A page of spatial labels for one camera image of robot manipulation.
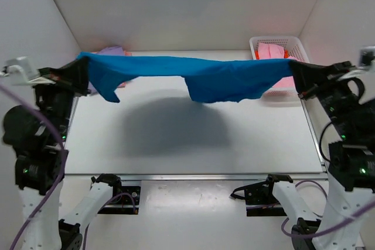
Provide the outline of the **blue t-shirt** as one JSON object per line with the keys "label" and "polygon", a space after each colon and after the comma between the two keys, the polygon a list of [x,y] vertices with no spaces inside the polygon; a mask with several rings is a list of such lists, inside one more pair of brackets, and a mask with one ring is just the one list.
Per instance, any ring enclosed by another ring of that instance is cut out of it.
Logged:
{"label": "blue t-shirt", "polygon": [[201,103],[240,102],[259,99],[269,89],[261,76],[265,68],[255,60],[217,61],[173,56],[88,57],[88,77],[108,102],[118,103],[117,87],[138,77],[182,77],[192,101]]}

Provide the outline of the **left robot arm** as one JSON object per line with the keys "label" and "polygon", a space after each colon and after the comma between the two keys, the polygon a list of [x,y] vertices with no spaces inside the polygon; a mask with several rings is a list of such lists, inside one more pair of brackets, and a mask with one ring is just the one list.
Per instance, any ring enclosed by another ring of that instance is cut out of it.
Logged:
{"label": "left robot arm", "polygon": [[15,241],[23,249],[83,249],[88,225],[121,192],[118,176],[93,177],[88,195],[71,214],[59,218],[68,156],[64,142],[74,99],[89,94],[88,58],[37,70],[20,57],[7,62],[5,74],[35,93],[34,105],[19,101],[2,121],[2,140],[16,155],[15,183],[23,201],[24,223]]}

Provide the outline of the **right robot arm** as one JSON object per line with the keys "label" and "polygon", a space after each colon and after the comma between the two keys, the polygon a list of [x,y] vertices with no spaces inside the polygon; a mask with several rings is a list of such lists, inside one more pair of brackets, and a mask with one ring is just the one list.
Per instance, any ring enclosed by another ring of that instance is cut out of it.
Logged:
{"label": "right robot arm", "polygon": [[287,215],[295,249],[354,249],[364,215],[374,207],[374,101],[361,102],[359,75],[369,66],[291,61],[298,96],[316,98],[339,140],[328,146],[329,191],[321,216],[313,213],[286,176],[269,175],[269,191]]}

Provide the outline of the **orange garment in basket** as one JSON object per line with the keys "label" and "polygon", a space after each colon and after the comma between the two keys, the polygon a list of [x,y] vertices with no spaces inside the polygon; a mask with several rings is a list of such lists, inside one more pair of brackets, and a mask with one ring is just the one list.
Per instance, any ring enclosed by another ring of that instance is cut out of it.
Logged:
{"label": "orange garment in basket", "polygon": [[287,59],[289,54],[286,50],[277,51],[277,50],[268,50],[268,51],[255,51],[255,58],[257,60],[265,59]]}

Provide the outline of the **white plastic basket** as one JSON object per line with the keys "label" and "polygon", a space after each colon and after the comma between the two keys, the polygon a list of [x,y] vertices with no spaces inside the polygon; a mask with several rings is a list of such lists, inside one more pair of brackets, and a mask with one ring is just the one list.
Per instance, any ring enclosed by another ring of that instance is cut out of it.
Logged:
{"label": "white plastic basket", "polygon": [[[288,51],[289,55],[295,59],[265,59],[257,60],[255,58],[255,51],[258,49],[259,43],[276,44]],[[255,36],[249,40],[252,57],[257,63],[260,63],[265,68],[265,73],[269,75],[268,78],[263,74],[261,77],[265,79],[265,83],[269,89],[263,93],[263,96],[291,96],[297,95],[294,87],[287,89],[275,89],[273,86],[284,77],[292,77],[289,68],[289,61],[299,61],[309,63],[308,56],[301,41],[295,36]]]}

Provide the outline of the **pink t-shirt in basket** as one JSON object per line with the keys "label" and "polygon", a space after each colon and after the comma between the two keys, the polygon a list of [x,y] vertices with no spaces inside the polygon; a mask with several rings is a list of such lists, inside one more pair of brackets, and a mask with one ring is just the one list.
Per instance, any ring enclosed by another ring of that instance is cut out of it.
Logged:
{"label": "pink t-shirt in basket", "polygon": [[[265,59],[295,59],[289,55],[288,51],[283,47],[276,44],[259,43],[258,49],[255,51],[255,58],[257,60]],[[287,89],[294,87],[294,81],[292,77],[284,77],[277,82],[273,88],[275,89]]]}

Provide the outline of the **folded purple t-shirt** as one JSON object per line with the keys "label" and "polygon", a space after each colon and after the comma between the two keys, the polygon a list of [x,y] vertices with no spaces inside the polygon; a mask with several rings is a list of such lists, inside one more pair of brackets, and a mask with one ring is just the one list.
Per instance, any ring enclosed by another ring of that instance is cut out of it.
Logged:
{"label": "folded purple t-shirt", "polygon": [[[100,54],[106,56],[124,56],[124,49],[120,46],[106,47],[98,52],[93,52],[93,54]],[[97,90],[92,85],[92,83],[88,84],[88,89],[90,90],[91,95],[97,94]]]}

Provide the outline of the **folded salmon t-shirt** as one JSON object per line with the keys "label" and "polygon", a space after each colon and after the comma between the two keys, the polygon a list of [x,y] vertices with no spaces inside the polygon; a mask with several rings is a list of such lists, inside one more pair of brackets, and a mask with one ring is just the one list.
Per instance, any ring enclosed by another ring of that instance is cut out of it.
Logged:
{"label": "folded salmon t-shirt", "polygon": [[[124,50],[124,55],[125,56],[132,56],[132,53]],[[117,88],[125,88],[126,85],[127,85],[127,82],[123,82]]]}

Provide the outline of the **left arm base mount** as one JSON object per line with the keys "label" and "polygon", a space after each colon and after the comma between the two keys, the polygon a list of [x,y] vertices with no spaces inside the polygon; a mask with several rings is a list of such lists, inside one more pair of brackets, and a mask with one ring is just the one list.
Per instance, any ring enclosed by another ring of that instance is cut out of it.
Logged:
{"label": "left arm base mount", "polygon": [[122,180],[114,174],[101,174],[92,184],[106,183],[112,187],[112,199],[98,213],[112,215],[138,215],[141,195],[141,182]]}

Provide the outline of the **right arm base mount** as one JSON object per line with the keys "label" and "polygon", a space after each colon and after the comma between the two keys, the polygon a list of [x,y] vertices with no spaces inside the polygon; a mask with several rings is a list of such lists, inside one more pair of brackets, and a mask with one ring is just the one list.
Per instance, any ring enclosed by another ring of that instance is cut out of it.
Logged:
{"label": "right arm base mount", "polygon": [[245,201],[248,217],[284,217],[284,209],[272,194],[274,184],[280,181],[293,183],[289,175],[269,174],[262,182],[234,189],[230,198]]}

